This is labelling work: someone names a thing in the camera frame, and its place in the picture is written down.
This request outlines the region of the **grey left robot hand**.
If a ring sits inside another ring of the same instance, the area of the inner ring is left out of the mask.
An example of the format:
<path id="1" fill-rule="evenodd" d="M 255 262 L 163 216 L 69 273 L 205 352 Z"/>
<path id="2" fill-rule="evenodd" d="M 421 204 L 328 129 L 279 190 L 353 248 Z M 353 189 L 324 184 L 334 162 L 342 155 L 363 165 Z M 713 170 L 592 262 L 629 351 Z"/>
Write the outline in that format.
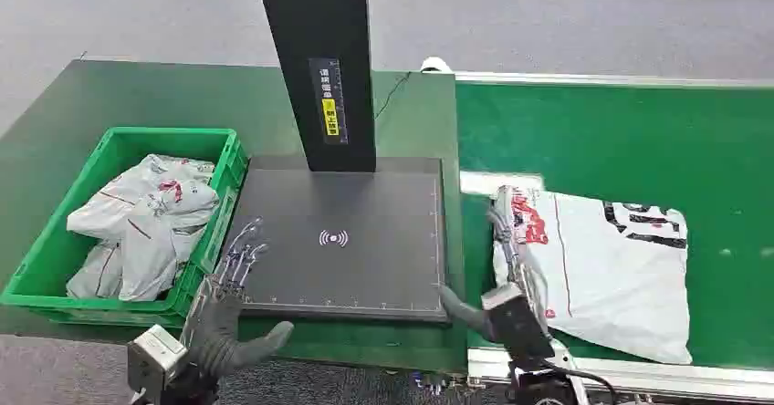
<path id="1" fill-rule="evenodd" d="M 247 277 L 268 249 L 263 222 L 260 216 L 254 218 L 225 247 L 214 271 L 200 284 L 183 327 L 181 342 L 188 350 L 188 361 L 217 379 L 276 354 L 294 331 L 293 323 L 281 321 L 262 337 L 238 339 Z"/>

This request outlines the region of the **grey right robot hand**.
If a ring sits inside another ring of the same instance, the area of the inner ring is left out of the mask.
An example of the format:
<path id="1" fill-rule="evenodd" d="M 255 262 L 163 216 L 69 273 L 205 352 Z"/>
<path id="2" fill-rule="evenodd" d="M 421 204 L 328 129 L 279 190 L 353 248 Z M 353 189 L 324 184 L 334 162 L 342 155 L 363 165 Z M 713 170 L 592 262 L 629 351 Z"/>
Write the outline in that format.
<path id="1" fill-rule="evenodd" d="M 538 282 L 545 280 L 518 249 L 514 224 L 494 205 L 486 217 L 492 224 L 494 245 L 504 256 L 505 282 L 481 295 L 481 308 L 462 301 L 448 286 L 437 292 L 447 314 L 482 338 L 502 345 L 510 360 L 524 370 L 536 370 L 555 356 L 545 318 L 544 296 Z"/>

